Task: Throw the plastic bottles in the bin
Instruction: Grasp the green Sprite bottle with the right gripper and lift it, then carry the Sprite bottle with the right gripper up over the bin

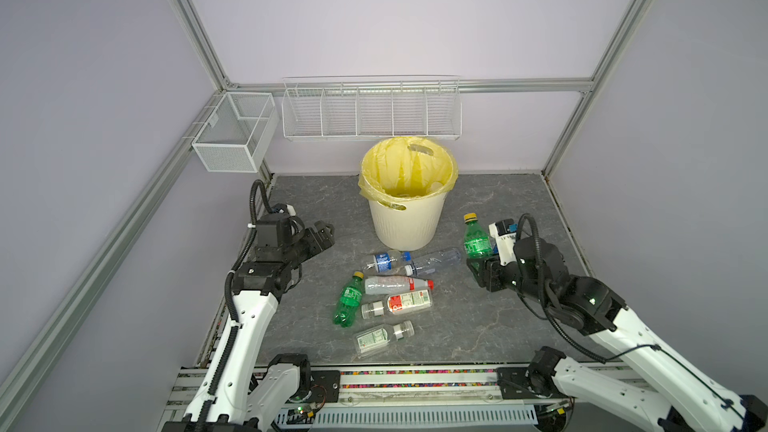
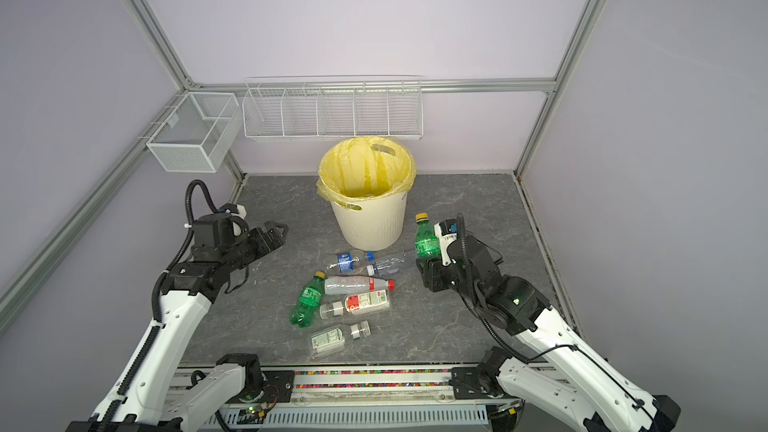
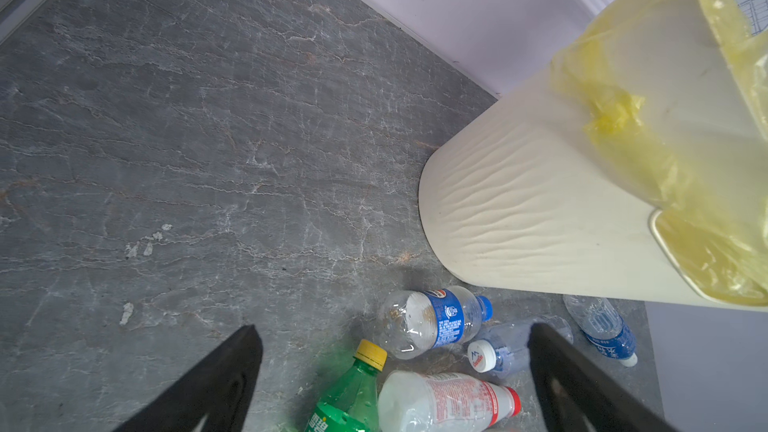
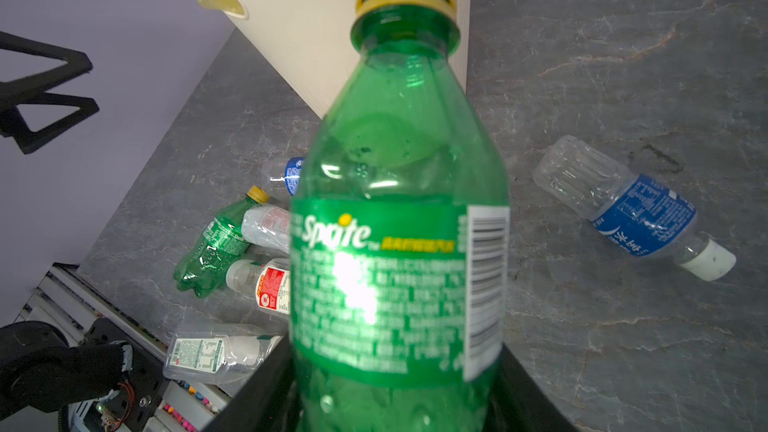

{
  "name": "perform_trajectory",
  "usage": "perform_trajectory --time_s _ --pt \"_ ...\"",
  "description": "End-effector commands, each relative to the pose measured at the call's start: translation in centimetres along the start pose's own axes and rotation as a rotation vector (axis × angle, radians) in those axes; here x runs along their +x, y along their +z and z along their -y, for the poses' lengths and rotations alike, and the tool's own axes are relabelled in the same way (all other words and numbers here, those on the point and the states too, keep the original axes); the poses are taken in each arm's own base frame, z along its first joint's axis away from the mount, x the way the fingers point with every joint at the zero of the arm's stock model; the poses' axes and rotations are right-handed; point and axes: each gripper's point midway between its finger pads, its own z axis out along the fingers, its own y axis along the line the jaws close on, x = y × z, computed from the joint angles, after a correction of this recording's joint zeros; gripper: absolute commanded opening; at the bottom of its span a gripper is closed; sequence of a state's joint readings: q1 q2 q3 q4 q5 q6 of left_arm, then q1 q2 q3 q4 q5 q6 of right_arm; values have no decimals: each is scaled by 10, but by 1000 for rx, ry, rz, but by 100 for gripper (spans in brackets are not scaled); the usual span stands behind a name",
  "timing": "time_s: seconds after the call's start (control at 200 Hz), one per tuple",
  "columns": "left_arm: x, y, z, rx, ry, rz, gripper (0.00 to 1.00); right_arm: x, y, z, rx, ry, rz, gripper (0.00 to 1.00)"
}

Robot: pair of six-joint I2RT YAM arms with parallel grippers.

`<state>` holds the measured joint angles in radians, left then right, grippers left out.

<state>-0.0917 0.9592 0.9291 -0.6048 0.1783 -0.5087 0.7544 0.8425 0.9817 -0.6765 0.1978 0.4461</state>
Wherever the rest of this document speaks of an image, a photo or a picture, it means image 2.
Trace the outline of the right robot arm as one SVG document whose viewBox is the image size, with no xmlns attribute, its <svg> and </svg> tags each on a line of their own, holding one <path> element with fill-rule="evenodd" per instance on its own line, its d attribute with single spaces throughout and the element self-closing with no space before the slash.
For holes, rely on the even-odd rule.
<svg viewBox="0 0 768 432">
<path fill-rule="evenodd" d="M 450 242 L 440 258 L 416 261 L 425 286 L 452 290 L 491 335 L 499 331 L 532 350 L 526 356 L 503 341 L 456 378 L 460 388 L 489 398 L 519 398 L 575 431 L 671 431 L 680 406 L 653 395 L 618 372 L 563 319 L 529 281 L 501 273 L 474 237 Z"/>
</svg>

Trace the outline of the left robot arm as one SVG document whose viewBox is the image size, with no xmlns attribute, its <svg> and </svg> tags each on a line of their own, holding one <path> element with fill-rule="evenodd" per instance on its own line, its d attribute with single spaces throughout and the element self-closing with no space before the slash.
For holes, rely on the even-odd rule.
<svg viewBox="0 0 768 432">
<path fill-rule="evenodd" d="M 187 346 L 233 272 L 277 250 L 288 227 L 268 221 L 248 228 L 241 218 L 227 220 L 241 233 L 216 239 L 200 261 L 169 265 L 151 297 L 152 319 L 115 385 L 84 421 L 70 431 L 196 431 L 231 399 L 257 400 L 266 378 L 254 353 L 224 355 L 203 379 L 173 404 L 167 394 Z"/>
</svg>

